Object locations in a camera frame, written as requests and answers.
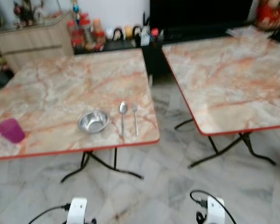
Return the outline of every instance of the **tiled floor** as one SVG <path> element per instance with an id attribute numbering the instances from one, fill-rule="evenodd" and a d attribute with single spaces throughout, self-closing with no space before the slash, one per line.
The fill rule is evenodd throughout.
<path id="1" fill-rule="evenodd" d="M 143 181 L 91 159 L 84 172 L 60 184 L 79 166 L 81 154 L 0 161 L 0 224 L 28 223 L 74 196 L 88 199 L 86 221 L 95 217 L 98 224 L 194 224 L 196 211 L 202 209 L 189 199 L 192 189 L 222 197 L 238 224 L 280 223 L 280 130 L 251 135 L 254 150 L 274 158 L 277 167 L 251 157 L 241 143 L 223 157 L 189 170 L 189 163 L 213 153 L 211 145 L 194 124 L 174 131 L 189 113 L 171 78 L 156 80 L 152 94 L 161 141 L 118 150 L 118 167 L 143 174 Z M 214 140 L 223 147 L 233 138 Z M 112 163 L 112 150 L 96 154 Z M 62 223 L 66 215 L 57 210 L 35 223 Z"/>

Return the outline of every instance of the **power cord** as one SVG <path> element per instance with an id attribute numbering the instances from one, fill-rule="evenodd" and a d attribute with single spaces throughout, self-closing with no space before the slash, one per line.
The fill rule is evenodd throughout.
<path id="1" fill-rule="evenodd" d="M 67 204 L 65 204 L 65 205 L 56 206 L 56 207 L 47 209 L 47 210 L 45 210 L 44 212 L 42 212 L 41 214 L 39 214 L 38 216 L 36 216 L 34 219 L 32 219 L 28 224 L 33 223 L 33 222 L 34 222 L 35 220 L 37 220 L 40 216 L 46 214 L 47 212 L 52 211 L 52 210 L 57 210 L 57 209 L 64 209 L 65 211 L 68 211 L 68 210 L 70 209 L 70 203 L 67 203 Z"/>
<path id="2" fill-rule="evenodd" d="M 191 191 L 191 192 L 190 192 L 190 198 L 191 198 L 194 202 L 196 202 L 197 204 L 201 205 L 201 207 L 203 207 L 203 208 L 207 208 L 207 201 L 206 201 L 206 200 L 197 200 L 197 199 L 193 198 L 192 195 L 193 195 L 194 193 L 201 193 L 201 194 L 205 194 L 205 195 L 208 195 L 208 196 L 212 197 L 216 202 L 218 202 L 218 203 L 223 207 L 223 209 L 224 209 L 224 210 L 226 211 L 226 213 L 229 215 L 229 217 L 230 217 L 230 219 L 232 220 L 232 222 L 233 222 L 234 224 L 237 224 L 237 222 L 234 220 L 234 218 L 232 217 L 232 215 L 230 214 L 230 212 L 228 211 L 228 209 L 225 208 L 225 206 L 222 205 L 222 203 L 221 203 L 218 199 L 216 199 L 216 197 L 214 197 L 213 195 L 211 195 L 210 193 L 208 193 L 208 192 L 206 192 L 206 191 L 204 191 L 204 190 L 193 190 L 193 191 Z"/>

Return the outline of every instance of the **spoon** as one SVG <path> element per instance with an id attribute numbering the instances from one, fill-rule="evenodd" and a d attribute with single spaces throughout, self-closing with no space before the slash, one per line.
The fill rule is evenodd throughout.
<path id="1" fill-rule="evenodd" d="M 136 112 L 138 110 L 137 104 L 133 103 L 133 112 L 134 112 L 134 122 L 135 122 L 135 134 L 138 136 L 138 121 Z"/>
<path id="2" fill-rule="evenodd" d="M 125 135 L 125 114 L 127 112 L 127 105 L 125 101 L 122 101 L 119 105 L 119 112 L 121 113 L 121 135 Z"/>

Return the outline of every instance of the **metal bowl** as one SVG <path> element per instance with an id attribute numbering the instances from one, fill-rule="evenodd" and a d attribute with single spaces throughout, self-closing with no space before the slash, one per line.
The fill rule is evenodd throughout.
<path id="1" fill-rule="evenodd" d="M 85 114 L 78 123 L 81 131 L 86 133 L 97 133 L 103 130 L 108 122 L 109 116 L 102 110 L 94 110 Z"/>

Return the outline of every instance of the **black metal leg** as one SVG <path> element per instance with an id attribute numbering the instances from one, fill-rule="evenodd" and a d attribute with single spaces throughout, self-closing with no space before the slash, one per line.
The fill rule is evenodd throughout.
<path id="1" fill-rule="evenodd" d="M 193 121 L 193 119 L 186 120 L 186 121 L 180 123 L 179 125 L 175 126 L 174 129 L 177 130 L 179 127 L 181 127 L 181 126 L 183 126 L 183 125 L 185 125 L 185 124 L 187 124 L 187 123 L 190 123 L 190 122 L 192 122 L 192 121 Z"/>
<path id="2" fill-rule="evenodd" d="M 209 140 L 210 140 L 211 146 L 213 146 L 214 151 L 215 151 L 216 153 L 218 153 L 218 149 L 217 149 L 217 147 L 216 147 L 216 145 L 215 145 L 213 139 L 212 139 L 210 136 L 209 136 L 208 138 L 209 138 Z"/>
<path id="3" fill-rule="evenodd" d="M 80 169 L 77 169 L 76 171 L 66 175 L 60 182 L 63 183 L 69 177 L 71 177 L 71 176 L 81 172 L 83 169 L 85 169 L 85 167 L 88 164 L 89 159 L 90 159 L 90 155 L 88 153 L 83 153 L 83 156 L 82 156 L 82 159 L 81 159 L 81 164 L 80 164 Z"/>
<path id="4" fill-rule="evenodd" d="M 232 147 L 234 147 L 236 144 L 238 144 L 241 140 L 243 140 L 243 138 L 240 136 L 239 138 L 235 139 L 231 144 L 229 144 L 229 145 L 228 145 L 225 149 L 223 149 L 222 151 L 220 151 L 220 152 L 218 152 L 218 153 L 216 153 L 216 154 L 214 154 L 214 155 L 208 156 L 208 157 L 206 157 L 206 158 L 204 158 L 204 159 L 201 159 L 201 160 L 199 160 L 199 161 L 197 161 L 197 162 L 194 162 L 194 163 L 192 163 L 191 165 L 189 165 L 188 168 L 189 168 L 189 169 L 190 169 L 190 168 L 193 168 L 193 167 L 197 166 L 198 164 L 200 164 L 200 163 L 202 163 L 202 162 L 205 162 L 205 161 L 211 160 L 211 159 L 213 159 L 213 158 L 216 158 L 216 157 L 218 157 L 218 156 L 220 156 L 220 155 L 223 155 L 224 153 L 226 153 L 227 151 L 229 151 Z"/>
<path id="5" fill-rule="evenodd" d="M 259 159 L 263 159 L 263 160 L 267 160 L 269 163 L 271 163 L 273 166 L 276 166 L 276 162 L 273 161 L 271 158 L 268 158 L 266 156 L 262 156 L 262 155 L 258 155 L 256 154 L 254 151 L 253 151 L 253 148 L 252 148 L 252 144 L 251 144 L 251 141 L 250 141 L 250 137 L 249 137 L 249 134 L 241 134 L 239 133 L 239 136 L 241 136 L 243 138 L 243 141 L 244 143 L 246 144 L 249 152 L 251 153 L 252 156 L 254 157 L 257 157 Z"/>
<path id="6" fill-rule="evenodd" d="M 131 171 L 127 171 L 127 170 L 122 170 L 122 169 L 116 169 L 115 165 L 116 165 L 116 156 L 117 156 L 117 148 L 115 148 L 115 155 L 114 155 L 114 167 L 110 166 L 109 164 L 105 163 L 104 161 L 102 161 L 100 158 L 98 158 L 97 156 L 95 156 L 92 152 L 89 152 L 89 155 L 95 159 L 97 162 L 99 162 L 100 164 L 102 164 L 103 166 L 107 167 L 108 169 L 111 169 L 113 171 L 116 172 L 120 172 L 120 173 L 125 173 L 125 174 L 130 174 L 133 175 L 135 177 L 138 177 L 139 179 L 144 179 L 144 176 L 141 176 L 137 173 L 131 172 Z"/>

